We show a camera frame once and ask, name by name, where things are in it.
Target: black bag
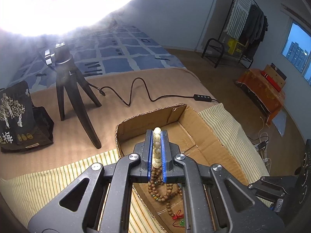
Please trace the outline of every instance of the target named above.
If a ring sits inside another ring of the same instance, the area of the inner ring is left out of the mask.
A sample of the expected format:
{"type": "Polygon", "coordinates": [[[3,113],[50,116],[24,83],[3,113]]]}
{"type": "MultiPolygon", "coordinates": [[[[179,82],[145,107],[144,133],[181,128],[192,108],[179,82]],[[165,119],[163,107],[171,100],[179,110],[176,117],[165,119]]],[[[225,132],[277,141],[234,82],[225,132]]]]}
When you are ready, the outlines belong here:
{"type": "Polygon", "coordinates": [[[0,92],[2,152],[22,152],[53,143],[54,122],[44,107],[35,107],[26,81],[0,92]]]}

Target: orange cloth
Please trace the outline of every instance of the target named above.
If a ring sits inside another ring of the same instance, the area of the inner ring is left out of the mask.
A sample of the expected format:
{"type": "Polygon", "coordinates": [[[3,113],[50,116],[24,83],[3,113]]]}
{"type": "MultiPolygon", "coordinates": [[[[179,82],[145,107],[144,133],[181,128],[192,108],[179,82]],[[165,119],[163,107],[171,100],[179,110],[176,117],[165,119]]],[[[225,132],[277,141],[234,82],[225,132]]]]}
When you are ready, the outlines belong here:
{"type": "Polygon", "coordinates": [[[283,107],[285,93],[283,90],[278,92],[260,72],[260,69],[249,69],[242,74],[236,83],[246,85],[258,97],[269,111],[266,123],[270,125],[271,120],[283,107]]]}

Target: red box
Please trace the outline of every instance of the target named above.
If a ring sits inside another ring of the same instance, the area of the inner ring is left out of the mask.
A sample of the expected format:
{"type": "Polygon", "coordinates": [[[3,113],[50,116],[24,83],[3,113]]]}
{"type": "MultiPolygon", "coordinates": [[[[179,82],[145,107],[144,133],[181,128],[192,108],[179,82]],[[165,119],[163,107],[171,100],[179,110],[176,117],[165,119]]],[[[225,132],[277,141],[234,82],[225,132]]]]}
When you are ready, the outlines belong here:
{"type": "Polygon", "coordinates": [[[263,77],[265,77],[267,79],[268,82],[270,82],[270,84],[272,86],[274,86],[274,88],[278,92],[280,92],[282,90],[281,87],[278,84],[276,84],[276,82],[265,71],[261,71],[261,74],[262,74],[263,77]]]}

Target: black power cable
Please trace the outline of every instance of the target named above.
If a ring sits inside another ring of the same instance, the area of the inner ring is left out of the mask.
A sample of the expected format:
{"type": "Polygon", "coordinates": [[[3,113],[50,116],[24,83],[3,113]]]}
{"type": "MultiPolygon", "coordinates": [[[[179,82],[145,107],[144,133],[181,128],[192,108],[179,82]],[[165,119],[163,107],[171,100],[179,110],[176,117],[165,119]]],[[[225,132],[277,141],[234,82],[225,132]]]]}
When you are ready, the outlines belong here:
{"type": "Polygon", "coordinates": [[[262,137],[259,137],[259,138],[257,138],[257,139],[252,139],[252,138],[250,138],[250,137],[248,137],[250,140],[253,140],[253,141],[256,141],[256,140],[259,140],[259,139],[261,139],[261,138],[263,138],[263,137],[267,137],[268,139],[266,140],[266,142],[268,142],[269,141],[269,137],[268,136],[262,136],[262,137]]]}
{"type": "Polygon", "coordinates": [[[151,99],[151,96],[150,96],[150,93],[149,93],[149,90],[148,90],[148,88],[147,88],[146,82],[144,81],[143,78],[140,78],[140,77],[135,78],[135,79],[133,80],[133,82],[132,82],[129,103],[125,102],[125,101],[123,100],[123,98],[122,98],[112,87],[105,86],[105,87],[102,87],[102,88],[98,88],[98,87],[92,85],[91,83],[89,83],[89,85],[90,85],[91,87],[97,89],[97,90],[99,91],[99,93],[100,93],[101,95],[104,95],[104,96],[105,96],[105,93],[104,93],[103,89],[111,89],[111,90],[117,95],[117,97],[119,97],[119,99],[120,99],[126,106],[130,106],[130,105],[131,105],[131,102],[132,102],[133,85],[134,85],[134,82],[135,82],[136,80],[138,80],[138,79],[142,80],[142,82],[144,83],[145,88],[146,88],[146,91],[147,91],[147,94],[148,94],[148,98],[149,98],[149,100],[152,101],[152,102],[156,102],[156,101],[159,100],[159,99],[167,98],[167,97],[181,97],[181,98],[192,98],[192,99],[193,99],[193,96],[162,95],[162,96],[159,96],[158,98],[152,100],[152,99],[151,99]]]}

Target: tripod leg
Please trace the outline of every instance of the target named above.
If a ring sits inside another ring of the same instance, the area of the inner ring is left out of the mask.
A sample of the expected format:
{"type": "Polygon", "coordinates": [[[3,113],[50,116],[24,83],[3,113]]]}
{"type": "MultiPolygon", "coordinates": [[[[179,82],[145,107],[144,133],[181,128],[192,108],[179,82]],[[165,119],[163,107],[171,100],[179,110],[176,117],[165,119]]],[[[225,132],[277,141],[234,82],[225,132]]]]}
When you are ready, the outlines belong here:
{"type": "Polygon", "coordinates": [[[83,74],[81,73],[81,71],[78,69],[78,70],[75,71],[75,73],[76,73],[76,76],[77,76],[77,81],[78,81],[79,85],[81,86],[81,88],[89,96],[89,98],[91,98],[91,100],[95,103],[96,107],[100,107],[101,106],[100,101],[97,99],[96,95],[92,91],[92,89],[89,86],[88,82],[85,80],[85,78],[84,78],[83,74]]]}
{"type": "Polygon", "coordinates": [[[91,120],[85,110],[85,106],[83,104],[83,101],[82,101],[82,98],[81,98],[81,95],[78,89],[75,74],[70,75],[70,78],[66,80],[65,89],[69,97],[69,100],[73,106],[73,109],[76,112],[85,132],[89,136],[93,145],[95,145],[97,149],[100,149],[101,143],[94,130],[91,120]]]}
{"type": "Polygon", "coordinates": [[[60,120],[65,120],[65,108],[64,108],[64,85],[60,75],[56,76],[56,93],[57,93],[57,102],[59,105],[59,115],[60,120]]]}

